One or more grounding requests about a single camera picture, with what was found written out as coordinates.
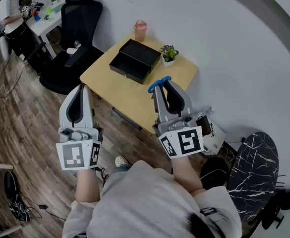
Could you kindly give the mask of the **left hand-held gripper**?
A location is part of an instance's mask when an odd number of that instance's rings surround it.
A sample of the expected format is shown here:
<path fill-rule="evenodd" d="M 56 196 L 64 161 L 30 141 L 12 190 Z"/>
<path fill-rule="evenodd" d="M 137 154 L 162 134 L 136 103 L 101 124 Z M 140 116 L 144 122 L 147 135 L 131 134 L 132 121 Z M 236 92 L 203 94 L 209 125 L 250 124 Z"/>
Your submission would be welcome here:
<path fill-rule="evenodd" d="M 79 84 L 66 96 L 59 110 L 59 122 L 60 142 L 56 148 L 61 168 L 65 171 L 96 168 L 103 130 L 93 128 L 93 100 L 89 87 Z"/>

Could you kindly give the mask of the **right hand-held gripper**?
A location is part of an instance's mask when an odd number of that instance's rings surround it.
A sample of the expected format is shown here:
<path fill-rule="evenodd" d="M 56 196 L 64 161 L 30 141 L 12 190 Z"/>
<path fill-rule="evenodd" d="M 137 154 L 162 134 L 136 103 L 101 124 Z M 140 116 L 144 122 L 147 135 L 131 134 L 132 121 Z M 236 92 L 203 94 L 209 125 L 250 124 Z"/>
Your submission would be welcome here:
<path fill-rule="evenodd" d="M 153 128 L 167 156 L 174 159 L 203 152 L 202 127 L 196 124 L 193 116 L 180 117 L 191 113 L 189 95 L 171 80 L 155 83 L 151 92 L 158 115 Z M 172 114 L 180 118 L 172 120 Z"/>

